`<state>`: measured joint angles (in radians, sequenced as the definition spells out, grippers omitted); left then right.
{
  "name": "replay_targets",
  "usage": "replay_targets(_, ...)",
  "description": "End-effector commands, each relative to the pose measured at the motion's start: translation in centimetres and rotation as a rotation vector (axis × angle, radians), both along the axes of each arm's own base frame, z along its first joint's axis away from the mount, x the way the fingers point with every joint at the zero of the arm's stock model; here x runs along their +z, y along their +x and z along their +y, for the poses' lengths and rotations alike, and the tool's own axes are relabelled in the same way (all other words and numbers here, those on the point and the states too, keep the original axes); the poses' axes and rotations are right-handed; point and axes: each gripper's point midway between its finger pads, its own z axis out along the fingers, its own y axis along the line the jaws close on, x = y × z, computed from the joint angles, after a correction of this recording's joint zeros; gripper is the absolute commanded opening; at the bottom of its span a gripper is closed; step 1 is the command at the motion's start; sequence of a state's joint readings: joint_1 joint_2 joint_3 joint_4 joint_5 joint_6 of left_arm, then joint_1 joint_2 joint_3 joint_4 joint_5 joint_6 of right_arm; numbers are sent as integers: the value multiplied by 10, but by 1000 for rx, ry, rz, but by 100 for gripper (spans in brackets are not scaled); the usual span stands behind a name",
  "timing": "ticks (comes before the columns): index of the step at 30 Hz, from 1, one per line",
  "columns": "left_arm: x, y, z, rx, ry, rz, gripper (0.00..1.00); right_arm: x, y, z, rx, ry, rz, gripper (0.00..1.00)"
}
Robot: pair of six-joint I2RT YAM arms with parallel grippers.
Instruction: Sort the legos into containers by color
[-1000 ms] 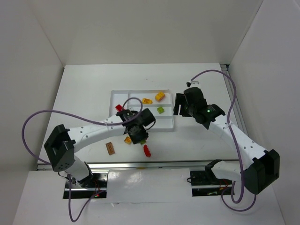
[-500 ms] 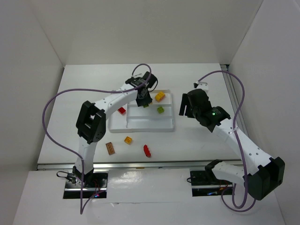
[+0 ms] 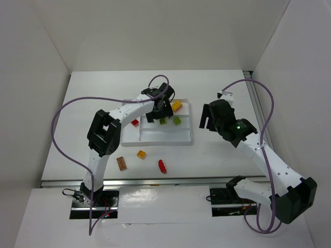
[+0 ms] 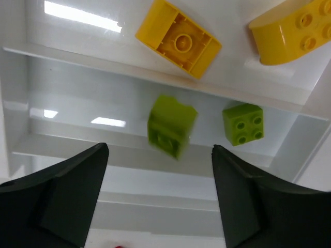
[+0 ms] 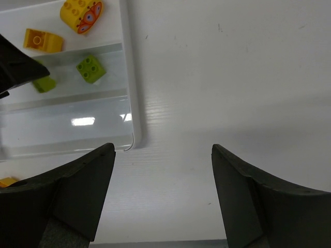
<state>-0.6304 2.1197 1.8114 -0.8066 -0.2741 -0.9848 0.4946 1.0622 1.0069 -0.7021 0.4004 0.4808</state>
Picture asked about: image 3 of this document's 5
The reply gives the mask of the yellow curved lego brick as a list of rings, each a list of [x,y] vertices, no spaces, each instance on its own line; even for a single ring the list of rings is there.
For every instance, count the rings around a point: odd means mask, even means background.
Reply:
[[[173,112],[177,112],[182,108],[183,104],[180,101],[175,101],[171,107]]]

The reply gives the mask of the green lego brick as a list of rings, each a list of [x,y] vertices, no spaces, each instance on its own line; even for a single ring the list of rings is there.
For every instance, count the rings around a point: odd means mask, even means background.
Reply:
[[[166,125],[168,123],[168,121],[166,118],[160,118],[159,123],[160,123],[160,125]]]
[[[176,126],[180,125],[182,123],[181,119],[179,117],[175,117],[173,119],[173,122]]]

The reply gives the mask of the red curved lego brick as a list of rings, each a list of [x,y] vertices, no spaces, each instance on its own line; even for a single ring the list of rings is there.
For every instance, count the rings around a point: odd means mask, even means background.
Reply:
[[[137,119],[134,119],[131,124],[134,126],[134,127],[137,127],[139,125],[139,121]]]

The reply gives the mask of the long red lego brick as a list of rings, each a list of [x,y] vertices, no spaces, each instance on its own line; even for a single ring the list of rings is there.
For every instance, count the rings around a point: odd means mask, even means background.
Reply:
[[[163,173],[163,174],[166,174],[167,173],[167,169],[166,169],[166,166],[164,164],[164,162],[162,160],[159,160],[158,161],[158,167],[160,169],[160,171]]]

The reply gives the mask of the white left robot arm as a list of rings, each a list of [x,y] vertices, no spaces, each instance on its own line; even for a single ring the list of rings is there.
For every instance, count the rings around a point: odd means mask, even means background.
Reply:
[[[133,100],[110,112],[99,110],[87,134],[90,148],[88,169],[80,190],[93,204],[101,199],[104,172],[111,154],[119,147],[122,129],[145,115],[148,122],[173,116],[170,98],[175,94],[163,83],[159,88],[147,88]]]

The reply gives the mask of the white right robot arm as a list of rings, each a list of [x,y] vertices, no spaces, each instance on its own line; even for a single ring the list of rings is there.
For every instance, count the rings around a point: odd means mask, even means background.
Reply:
[[[234,108],[224,99],[203,106],[199,127],[217,132],[225,141],[245,154],[270,180],[264,187],[245,176],[227,184],[229,195],[252,200],[275,211],[276,218],[292,223],[313,205],[317,183],[291,169],[266,143],[246,119],[237,119]]]

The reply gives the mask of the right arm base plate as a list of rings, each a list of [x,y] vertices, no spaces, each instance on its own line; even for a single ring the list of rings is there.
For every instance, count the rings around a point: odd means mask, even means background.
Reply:
[[[211,188],[205,198],[212,207],[212,216],[240,216],[249,209],[248,215],[257,214],[257,204],[249,199],[231,196],[226,188]]]

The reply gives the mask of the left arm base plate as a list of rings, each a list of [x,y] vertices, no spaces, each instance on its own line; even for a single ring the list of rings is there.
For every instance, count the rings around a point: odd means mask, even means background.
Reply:
[[[74,191],[69,218],[71,220],[89,219],[90,204],[83,194]],[[104,219],[116,219],[118,216],[119,190],[106,190],[101,199],[92,206],[92,219],[98,219],[103,214]]]

